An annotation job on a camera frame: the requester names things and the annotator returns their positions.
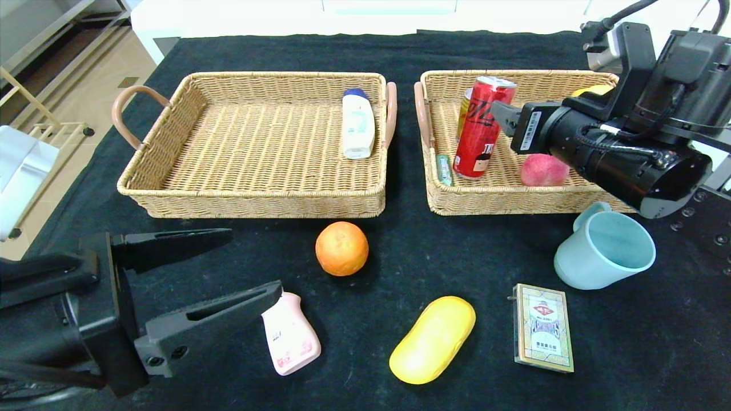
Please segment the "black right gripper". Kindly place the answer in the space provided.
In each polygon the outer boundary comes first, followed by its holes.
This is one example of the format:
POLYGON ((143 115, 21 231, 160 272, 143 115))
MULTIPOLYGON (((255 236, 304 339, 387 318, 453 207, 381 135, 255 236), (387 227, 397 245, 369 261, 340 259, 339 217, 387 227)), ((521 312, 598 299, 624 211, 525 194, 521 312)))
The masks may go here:
POLYGON ((528 102, 522 109, 501 101, 491 103, 490 113, 504 135, 512 138, 517 154, 550 154, 574 170, 596 170, 601 151, 580 143, 580 127, 597 120, 561 102, 528 102))

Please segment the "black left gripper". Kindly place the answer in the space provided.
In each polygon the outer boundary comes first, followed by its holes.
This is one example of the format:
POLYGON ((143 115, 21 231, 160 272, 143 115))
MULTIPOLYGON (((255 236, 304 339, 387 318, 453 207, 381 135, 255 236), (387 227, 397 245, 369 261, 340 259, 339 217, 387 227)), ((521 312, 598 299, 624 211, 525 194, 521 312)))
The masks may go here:
POLYGON ((71 251, 2 259, 2 383, 50 386, 58 394, 109 388, 126 396, 148 384, 147 372, 170 378, 201 364, 232 332, 279 301, 282 282, 155 317, 136 339, 123 269, 147 272, 232 239, 233 231, 222 227, 113 237, 102 232, 71 251))

